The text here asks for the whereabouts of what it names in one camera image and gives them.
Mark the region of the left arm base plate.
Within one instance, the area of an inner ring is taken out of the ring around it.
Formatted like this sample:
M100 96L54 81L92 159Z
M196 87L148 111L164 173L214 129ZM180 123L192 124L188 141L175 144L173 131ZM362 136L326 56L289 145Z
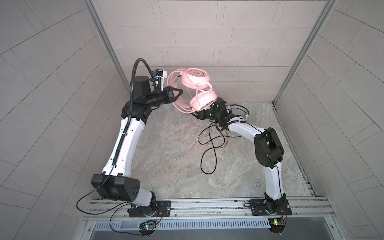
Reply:
M133 206L128 210L130 218L151 218L151 217L169 217L171 210L171 201L156 201L148 207Z

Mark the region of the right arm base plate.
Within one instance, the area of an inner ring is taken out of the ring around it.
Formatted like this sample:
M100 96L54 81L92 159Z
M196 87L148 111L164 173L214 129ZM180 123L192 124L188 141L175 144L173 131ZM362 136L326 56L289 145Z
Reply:
M253 216L292 215L292 210L287 199L279 200L250 200L250 209Z

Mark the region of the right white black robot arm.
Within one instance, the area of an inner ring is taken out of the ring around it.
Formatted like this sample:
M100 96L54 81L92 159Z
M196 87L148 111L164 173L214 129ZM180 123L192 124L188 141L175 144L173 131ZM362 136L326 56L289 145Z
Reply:
M255 147L257 161L264 167L265 200L250 200L245 204L254 216L292 214L282 184L282 161L285 150L273 128L259 128L247 122L249 110L241 105L228 105L222 98L208 108L192 114L199 120L210 120L219 132L231 131L250 140Z

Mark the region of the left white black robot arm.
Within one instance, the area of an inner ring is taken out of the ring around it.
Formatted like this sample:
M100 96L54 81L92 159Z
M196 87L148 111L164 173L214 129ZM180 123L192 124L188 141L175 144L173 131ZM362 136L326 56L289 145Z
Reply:
M150 81L146 76L134 78L132 96L122 109L121 127L112 155L102 173L93 175L91 180L103 199L133 205L133 217L151 217L158 208L155 193L143 189L139 180L131 178L133 156L140 135L155 108L174 103L183 93L175 82L159 91L152 91Z

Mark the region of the pink headphones with cable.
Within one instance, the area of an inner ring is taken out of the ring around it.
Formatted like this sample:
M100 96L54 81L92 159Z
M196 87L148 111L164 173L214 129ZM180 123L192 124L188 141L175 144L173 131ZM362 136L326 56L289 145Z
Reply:
M172 105L183 114L191 114L197 120L214 120L214 110L218 96L210 82L210 75L201 69L184 68L171 72L166 80L166 86L178 88L180 82L185 88L190 100L178 97Z

